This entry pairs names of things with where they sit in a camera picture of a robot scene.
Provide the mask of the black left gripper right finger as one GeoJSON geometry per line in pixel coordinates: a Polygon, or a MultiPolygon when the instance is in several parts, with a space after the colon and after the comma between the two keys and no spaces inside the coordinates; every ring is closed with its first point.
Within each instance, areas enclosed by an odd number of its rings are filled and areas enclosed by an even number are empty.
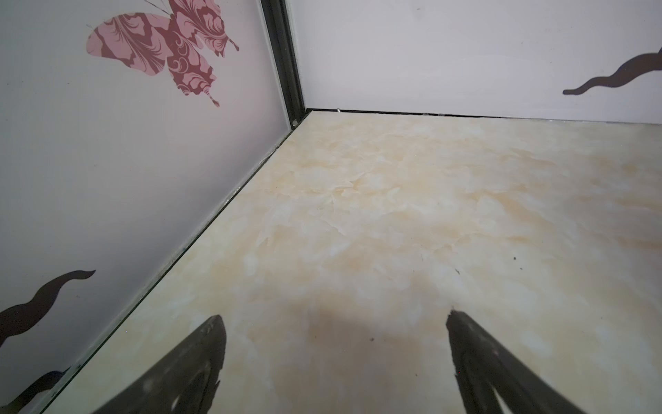
{"type": "Polygon", "coordinates": [[[455,378],[467,413],[580,413],[465,312],[446,322],[455,378]]]}

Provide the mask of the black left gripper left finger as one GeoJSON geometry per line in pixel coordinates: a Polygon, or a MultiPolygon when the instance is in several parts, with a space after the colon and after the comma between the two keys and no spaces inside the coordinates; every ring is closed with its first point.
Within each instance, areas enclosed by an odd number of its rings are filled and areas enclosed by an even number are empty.
{"type": "Polygon", "coordinates": [[[96,413],[207,413],[219,386],[226,344],[222,317],[208,318],[96,413]]]}

